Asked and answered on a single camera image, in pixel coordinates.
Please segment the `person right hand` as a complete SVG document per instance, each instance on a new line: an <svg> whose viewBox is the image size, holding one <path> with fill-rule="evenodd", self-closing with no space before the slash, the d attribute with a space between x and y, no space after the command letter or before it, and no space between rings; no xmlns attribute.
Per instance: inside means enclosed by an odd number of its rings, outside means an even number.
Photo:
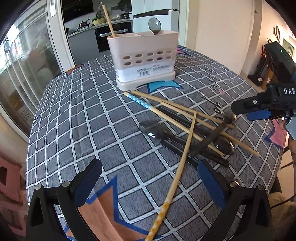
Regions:
<svg viewBox="0 0 296 241"><path fill-rule="evenodd" d="M280 124L280 128L282 130L285 130L285 124L286 124L287 120L284 120L281 122ZM292 161L293 161L293 165L296 165L295 159L296 159L296 140L293 140L291 137L288 138L288 148L291 152L291 156L292 156Z"/></svg>

